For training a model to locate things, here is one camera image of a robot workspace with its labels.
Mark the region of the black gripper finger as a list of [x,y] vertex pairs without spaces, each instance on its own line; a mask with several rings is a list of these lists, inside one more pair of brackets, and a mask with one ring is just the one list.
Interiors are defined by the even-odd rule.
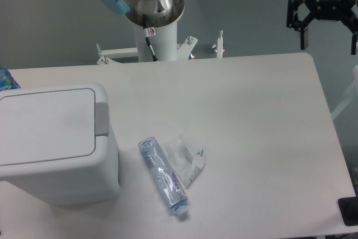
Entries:
[[300,49],[308,47],[308,25],[314,20],[314,14],[309,12],[303,20],[299,20],[299,7],[305,4],[305,0],[288,0],[286,26],[299,32]]
[[357,51],[357,15],[352,9],[349,9],[343,13],[341,21],[352,33],[351,55],[355,55]]

